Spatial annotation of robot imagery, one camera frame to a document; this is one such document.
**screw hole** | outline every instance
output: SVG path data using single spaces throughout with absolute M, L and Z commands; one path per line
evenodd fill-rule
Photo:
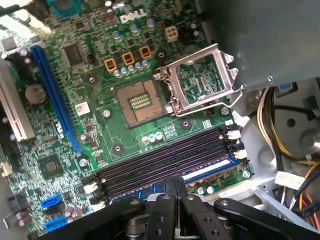
M 210 217 L 205 217 L 203 220 L 205 222 L 207 222 L 207 223 L 211 223 L 212 222 L 212 219 Z
M 158 235 L 158 236 L 161 236 L 162 235 L 162 229 L 157 229 L 155 230 L 155 234 Z
M 212 234 L 213 236 L 220 236 L 220 232 L 217 231 L 217 230 L 212 230 L 212 231 L 211 231 L 211 234 Z
M 293 118 L 288 119 L 288 121 L 286 121 L 286 125 L 289 128 L 293 128 L 296 125 L 296 121 Z

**label sticker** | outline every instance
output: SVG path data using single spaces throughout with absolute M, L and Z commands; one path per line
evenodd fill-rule
M 77 104 L 74 107 L 78 116 L 82 116 L 84 114 L 90 113 L 90 108 L 86 101 L 83 103 Z
M 302 176 L 297 176 L 284 171 L 278 171 L 274 183 L 290 189 L 298 190 L 304 181 L 305 178 Z

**capacitor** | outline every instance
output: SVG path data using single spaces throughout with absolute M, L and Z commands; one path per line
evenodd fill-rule
M 146 20 L 146 26 L 152 31 L 156 28 L 156 21 L 153 18 L 148 18 Z
M 126 68 L 125 66 L 124 66 L 123 68 L 121 68 L 121 73 L 122 73 L 123 75 L 128 74 L 128 73 L 129 73 L 128 68 Z
M 19 211 L 19 212 L 15 215 L 15 217 L 16 217 L 17 220 L 21 220 L 21 219 L 25 218 L 25 217 L 28 216 L 28 215 L 29 215 L 29 210 L 26 209 L 26 210 L 23 210 L 23 211 Z
M 121 33 L 118 31 L 118 30 L 116 30 L 116 31 L 114 31 L 113 33 L 112 33 L 112 37 L 113 37 L 113 39 L 115 40 L 115 41 L 117 41 L 117 42 L 121 42 L 122 41 L 122 35 L 121 35 Z
M 215 192 L 215 188 L 210 183 L 206 183 L 205 188 L 208 194 L 213 194 Z
M 113 73 L 117 78 L 120 78 L 121 77 L 121 71 L 119 71 L 118 69 L 114 71 Z
M 140 28 L 135 23 L 130 26 L 130 31 L 133 35 L 136 36 L 140 34 Z
M 149 142 L 149 137 L 143 136 L 142 139 L 141 139 L 141 141 L 142 141 L 143 143 L 147 144 L 147 143 Z
M 128 70 L 129 70 L 129 72 L 133 73 L 136 70 L 136 68 L 134 65 L 131 64 L 128 66 Z
M 135 66 L 135 68 L 136 68 L 137 70 L 141 70 L 141 69 L 143 68 L 141 62 L 139 62 L 139 61 L 136 62 L 134 66 Z
M 74 208 L 73 212 L 71 213 L 71 217 L 76 218 L 79 215 L 81 215 L 81 213 L 82 213 L 82 209 L 77 206 Z
M 25 57 L 25 58 L 30 56 L 30 53 L 28 52 L 27 49 L 21 49 L 19 53 L 20 53 L 20 56 Z
M 74 210 L 75 210 L 74 206 L 67 206 L 66 209 L 65 209 L 65 212 L 64 212 L 64 216 L 66 218 L 71 217 L 71 214 L 74 212 Z
M 160 132 L 160 131 L 157 131 L 157 132 L 155 133 L 155 139 L 158 140 L 158 141 L 162 140 L 163 136 L 164 136 L 164 135 L 163 135 L 162 132 Z
M 148 67 L 150 67 L 150 63 L 149 63 L 149 60 L 143 60 L 142 61 L 142 65 L 145 67 L 145 68 L 148 68 Z
M 38 83 L 29 85 L 25 89 L 24 96 L 32 105 L 43 104 L 47 99 L 47 94 L 44 87 Z
M 193 23 L 191 23 L 190 28 L 192 30 L 195 30 L 197 28 L 197 25 L 193 22 Z
M 193 32 L 193 36 L 198 37 L 199 36 L 199 32 L 198 31 L 194 31 Z
M 80 167 L 84 168 L 84 167 L 86 167 L 87 165 L 88 165 L 88 160 L 87 160 L 87 159 L 82 158 L 82 159 L 79 160 L 79 166 L 80 166 Z
M 150 143 L 154 143 L 156 141 L 156 136 L 154 134 L 150 134 L 148 138 Z
M 109 118 L 110 115 L 111 115 L 111 112 L 110 112 L 109 110 L 104 110 L 104 111 L 102 112 L 102 115 L 103 115 L 105 118 Z
M 196 189 L 196 192 L 198 194 L 200 194 L 200 195 L 203 195 L 206 192 L 205 187 L 201 183 L 196 183 L 195 184 L 195 189 Z
M 80 136 L 80 140 L 82 142 L 88 141 L 89 139 L 90 139 L 90 136 L 88 133 L 81 134 L 81 136 Z

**motherboard connector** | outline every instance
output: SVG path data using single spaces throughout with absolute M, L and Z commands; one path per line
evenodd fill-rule
M 9 68 L 0 59 L 0 101 L 18 142 L 34 138 L 35 132 L 19 97 Z

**integrated circuit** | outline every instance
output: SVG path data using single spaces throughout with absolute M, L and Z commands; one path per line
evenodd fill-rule
M 64 174 L 64 169 L 57 154 L 44 157 L 38 160 L 38 163 L 43 178 L 46 180 L 61 177 Z
M 116 90 L 125 122 L 133 127 L 162 116 L 163 105 L 152 79 L 146 79 Z
M 77 42 L 64 46 L 63 53 L 71 68 L 82 66 L 85 63 L 83 51 Z

